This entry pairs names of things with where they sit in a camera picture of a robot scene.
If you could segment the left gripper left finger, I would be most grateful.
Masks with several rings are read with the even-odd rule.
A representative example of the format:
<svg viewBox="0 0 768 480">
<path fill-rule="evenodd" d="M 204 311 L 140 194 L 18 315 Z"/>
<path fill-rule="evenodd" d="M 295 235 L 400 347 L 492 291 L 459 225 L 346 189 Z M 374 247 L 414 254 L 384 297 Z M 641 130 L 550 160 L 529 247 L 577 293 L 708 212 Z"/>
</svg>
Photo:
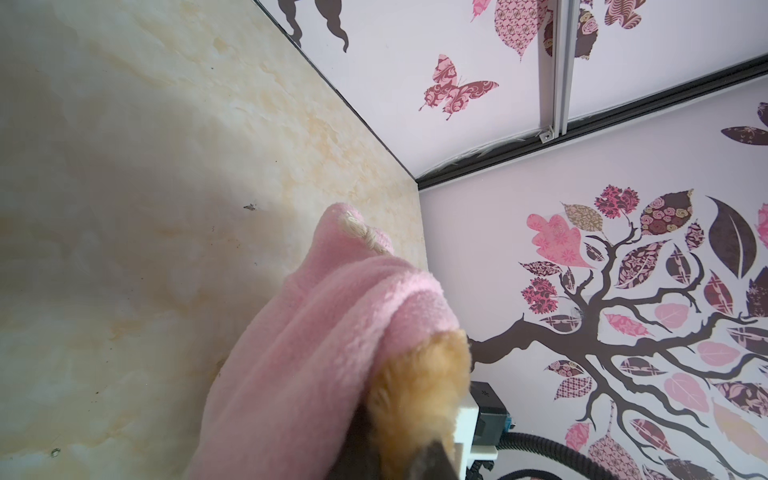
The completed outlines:
<svg viewBox="0 0 768 480">
<path fill-rule="evenodd" d="M 379 453 L 372 441 L 373 428 L 365 407 L 358 407 L 342 449 L 327 480 L 379 480 Z"/>
</svg>

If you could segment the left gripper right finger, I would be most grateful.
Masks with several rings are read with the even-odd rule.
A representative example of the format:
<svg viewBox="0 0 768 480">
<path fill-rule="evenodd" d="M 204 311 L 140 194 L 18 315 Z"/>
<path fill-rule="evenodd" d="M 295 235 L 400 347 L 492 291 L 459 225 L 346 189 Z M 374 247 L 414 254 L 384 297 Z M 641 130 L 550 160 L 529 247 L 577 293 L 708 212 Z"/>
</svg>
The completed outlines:
<svg viewBox="0 0 768 480">
<path fill-rule="evenodd" d="M 404 471 L 405 480 L 458 480 L 443 444 L 434 441 L 419 449 Z"/>
</svg>

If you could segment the brown teddy bear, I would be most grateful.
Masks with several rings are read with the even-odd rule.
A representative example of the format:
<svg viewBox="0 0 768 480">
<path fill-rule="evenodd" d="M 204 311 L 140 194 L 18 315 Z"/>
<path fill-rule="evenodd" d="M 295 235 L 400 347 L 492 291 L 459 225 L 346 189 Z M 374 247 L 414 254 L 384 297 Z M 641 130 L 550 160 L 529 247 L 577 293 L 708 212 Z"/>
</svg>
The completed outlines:
<svg viewBox="0 0 768 480">
<path fill-rule="evenodd" d="M 404 479 L 415 453 L 443 444 L 455 468 L 454 432 L 469 393 L 471 353 L 464 331 L 440 332 L 387 360 L 366 398 L 381 477 Z"/>
</svg>

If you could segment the pink knitted bear sweater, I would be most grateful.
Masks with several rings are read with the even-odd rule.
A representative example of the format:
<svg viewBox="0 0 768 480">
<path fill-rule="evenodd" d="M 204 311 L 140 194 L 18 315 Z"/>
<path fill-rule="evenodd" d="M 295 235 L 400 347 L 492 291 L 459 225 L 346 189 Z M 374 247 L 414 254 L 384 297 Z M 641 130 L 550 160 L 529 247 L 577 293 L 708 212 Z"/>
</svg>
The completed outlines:
<svg viewBox="0 0 768 480">
<path fill-rule="evenodd" d="M 383 364 L 454 330 L 430 273 L 397 257 L 353 207 L 328 207 L 307 256 L 213 382 L 187 476 L 326 479 Z"/>
</svg>

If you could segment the back aluminium rail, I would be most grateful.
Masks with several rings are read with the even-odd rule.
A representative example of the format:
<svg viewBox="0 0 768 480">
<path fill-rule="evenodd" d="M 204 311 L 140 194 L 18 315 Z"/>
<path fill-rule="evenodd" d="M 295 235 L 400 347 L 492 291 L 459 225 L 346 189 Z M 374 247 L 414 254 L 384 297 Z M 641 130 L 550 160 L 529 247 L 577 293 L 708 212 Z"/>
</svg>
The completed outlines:
<svg viewBox="0 0 768 480">
<path fill-rule="evenodd" d="M 570 118 L 579 2 L 560 0 L 553 12 L 551 122 L 539 138 L 543 144 L 566 135 Z"/>
</svg>

